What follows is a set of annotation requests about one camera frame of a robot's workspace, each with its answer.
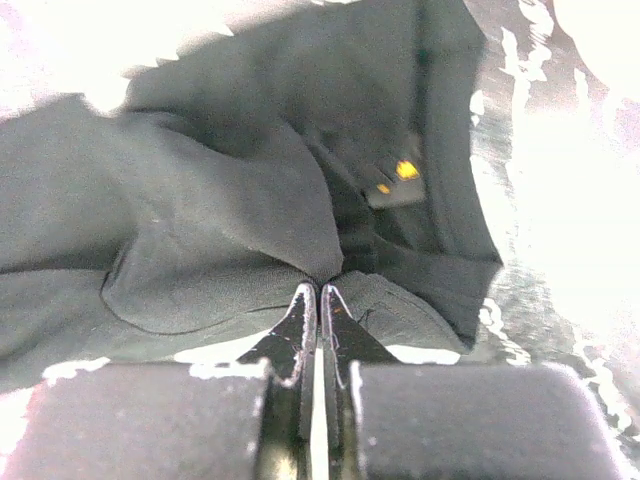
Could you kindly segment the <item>black t shirt flower print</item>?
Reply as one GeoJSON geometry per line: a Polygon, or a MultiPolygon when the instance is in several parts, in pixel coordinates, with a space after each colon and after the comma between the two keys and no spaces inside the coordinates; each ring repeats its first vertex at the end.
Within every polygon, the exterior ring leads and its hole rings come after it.
{"type": "Polygon", "coordinates": [[[461,1],[309,6],[1,127],[1,388],[270,329],[336,286],[384,345],[471,350],[501,267],[461,1]]]}

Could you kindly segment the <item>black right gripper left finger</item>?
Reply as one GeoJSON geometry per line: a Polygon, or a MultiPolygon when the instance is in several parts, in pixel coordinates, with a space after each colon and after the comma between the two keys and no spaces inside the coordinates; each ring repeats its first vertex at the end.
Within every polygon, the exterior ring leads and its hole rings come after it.
{"type": "Polygon", "coordinates": [[[1,410],[5,479],[306,479],[316,295],[240,355],[65,362],[1,410]]]}

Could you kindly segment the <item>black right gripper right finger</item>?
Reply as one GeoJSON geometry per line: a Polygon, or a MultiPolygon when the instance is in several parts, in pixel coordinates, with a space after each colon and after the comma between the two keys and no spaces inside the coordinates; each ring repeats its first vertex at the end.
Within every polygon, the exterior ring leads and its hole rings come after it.
{"type": "Polygon", "coordinates": [[[622,479],[592,393],[561,364],[411,364],[321,296],[332,479],[622,479]]]}

